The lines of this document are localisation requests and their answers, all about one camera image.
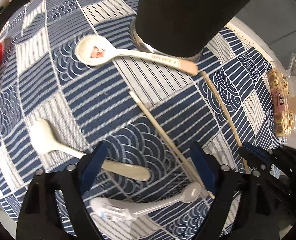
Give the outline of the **white spoon with label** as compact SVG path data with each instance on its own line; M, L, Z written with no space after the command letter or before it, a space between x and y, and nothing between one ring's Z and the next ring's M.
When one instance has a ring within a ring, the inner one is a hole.
M149 203L131 203L121 200L96 197L89 201L92 210L102 219L123 222L134 220L148 213L155 212L162 208L178 202L191 203L200 195L201 185L193 182L187 185L179 194L167 199Z

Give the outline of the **white ceramic spoon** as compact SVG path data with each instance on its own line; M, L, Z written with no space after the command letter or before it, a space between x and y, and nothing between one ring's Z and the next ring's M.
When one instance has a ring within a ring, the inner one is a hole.
M32 125L30 137L32 146L42 156L52 151L61 151L78 159L85 155L75 148L60 143L55 137L50 123L45 119L39 119ZM138 181L148 181L151 178L149 170L138 165L105 160L101 167L109 172Z

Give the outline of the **wooden chopstick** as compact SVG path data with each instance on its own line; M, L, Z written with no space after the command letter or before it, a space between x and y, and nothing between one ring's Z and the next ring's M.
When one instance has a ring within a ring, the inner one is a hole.
M185 170L191 176L191 178L198 182L202 186L201 190L201 196L206 197L210 196L211 198L215 198L215 196L210 192L207 191L204 187L204 184L198 175L197 171L192 167L191 163L185 158L185 156L180 152L180 150L177 148L177 146L172 142L172 140L169 138L169 136L166 134L164 129L160 126L160 124L155 120L153 115L149 112L149 110L145 107L145 105L141 102L140 98L136 95L135 92L129 91L130 97L134 100L134 102L138 105L138 107L141 109L141 111L146 115L146 117L150 120L151 124L154 126L154 128L158 131L159 135L162 137L162 139L167 143L169 148L177 155L179 160L182 162L182 164L185 167Z
M230 148L230 155L234 159L236 167L239 169L239 165L242 164L245 172L250 173L247 161L237 153L237 149L242 146L242 142L227 106L219 93L219 89L205 71L201 71L201 76L204 80L204 84L201 85L202 94L214 113L221 136Z

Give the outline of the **cream spoon with picture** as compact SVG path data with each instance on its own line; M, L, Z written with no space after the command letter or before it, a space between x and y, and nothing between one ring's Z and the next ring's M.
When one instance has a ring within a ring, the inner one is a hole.
M107 38L100 35L83 37L75 47L75 54L80 62L88 66L102 66L117 57L128 56L162 64L191 76L198 74L198 66L192 61L136 50L117 49Z

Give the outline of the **clear plastic cookie box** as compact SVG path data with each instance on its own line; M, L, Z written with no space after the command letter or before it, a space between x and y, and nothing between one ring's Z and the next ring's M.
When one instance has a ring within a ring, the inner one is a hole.
M275 135L286 139L296 136L296 54L291 55L287 70L279 61L272 62L267 78L273 101Z

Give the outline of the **blue patterned tablecloth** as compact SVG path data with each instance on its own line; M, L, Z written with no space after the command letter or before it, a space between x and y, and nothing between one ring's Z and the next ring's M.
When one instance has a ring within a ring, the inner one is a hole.
M102 67L81 63L77 42L99 34L120 49L135 50L130 26L139 0L33 0L6 21L0 66L0 207L17 222L35 171L61 171L78 159L62 152L42 156L32 146L32 124L46 119L65 144L91 153L104 140L108 158L146 167L148 182L100 171L83 195L104 239L191 239L213 200L177 203L135 221L107 222L89 201L107 197L134 203L171 197L192 181L129 95L136 92L184 156L192 141L219 163L244 172L237 142L200 74L190 77L151 61L122 57ZM274 134L267 61L229 28L203 49L198 70L208 73L241 141L266 150Z

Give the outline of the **black utensil holder cup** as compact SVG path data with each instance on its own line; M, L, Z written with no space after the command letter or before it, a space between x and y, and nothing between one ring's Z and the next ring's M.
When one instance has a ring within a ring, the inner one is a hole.
M193 58L250 1L139 0L131 35L140 51Z

